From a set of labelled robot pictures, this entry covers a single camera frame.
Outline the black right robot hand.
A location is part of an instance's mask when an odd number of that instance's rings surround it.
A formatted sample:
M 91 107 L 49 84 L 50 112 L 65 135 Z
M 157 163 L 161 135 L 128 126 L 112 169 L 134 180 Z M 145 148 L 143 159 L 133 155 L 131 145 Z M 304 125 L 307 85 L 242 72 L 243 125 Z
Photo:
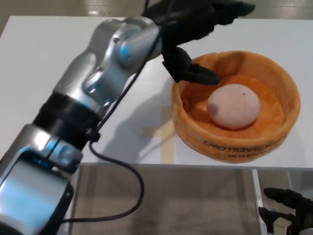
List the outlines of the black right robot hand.
M 292 213 L 258 208 L 269 235 L 311 235 L 313 233 L 313 201 L 302 194 L 282 188 L 265 188 L 264 195 L 294 210 Z

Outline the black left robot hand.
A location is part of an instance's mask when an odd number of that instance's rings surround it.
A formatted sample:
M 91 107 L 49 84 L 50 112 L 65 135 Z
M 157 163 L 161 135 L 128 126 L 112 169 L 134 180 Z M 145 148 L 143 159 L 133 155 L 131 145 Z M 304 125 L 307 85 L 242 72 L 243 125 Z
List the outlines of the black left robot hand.
M 254 4 L 239 0 L 161 0 L 145 5 L 142 16 L 161 27 L 162 63 L 175 82 L 218 85 L 216 73 L 194 63 L 179 46 L 202 39 L 215 26 L 232 24 L 254 9 Z

